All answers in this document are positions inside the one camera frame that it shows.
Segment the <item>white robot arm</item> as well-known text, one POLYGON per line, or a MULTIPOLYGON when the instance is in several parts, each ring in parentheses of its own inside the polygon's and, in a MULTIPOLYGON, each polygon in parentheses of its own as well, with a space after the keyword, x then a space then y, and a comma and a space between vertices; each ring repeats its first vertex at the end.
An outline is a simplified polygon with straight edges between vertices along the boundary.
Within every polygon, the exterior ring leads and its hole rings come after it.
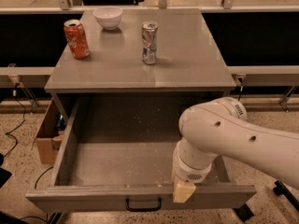
POLYGON ((173 153, 175 203, 190 199, 219 156, 244 162, 299 189, 299 134, 249 123, 245 107, 235 98, 189 107, 178 128, 181 139, 173 153))

